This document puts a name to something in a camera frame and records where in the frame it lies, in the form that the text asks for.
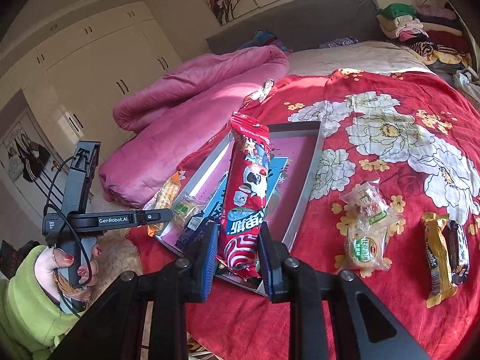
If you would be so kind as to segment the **green sleeve forearm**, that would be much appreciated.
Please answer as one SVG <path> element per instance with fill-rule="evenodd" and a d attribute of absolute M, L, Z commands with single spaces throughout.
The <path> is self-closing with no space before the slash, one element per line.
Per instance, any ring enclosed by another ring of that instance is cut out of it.
<path fill-rule="evenodd" d="M 48 359 L 77 321 L 55 303 L 54 270 L 75 258 L 63 250 L 37 246 L 10 280 L 1 280 L 1 358 Z"/>

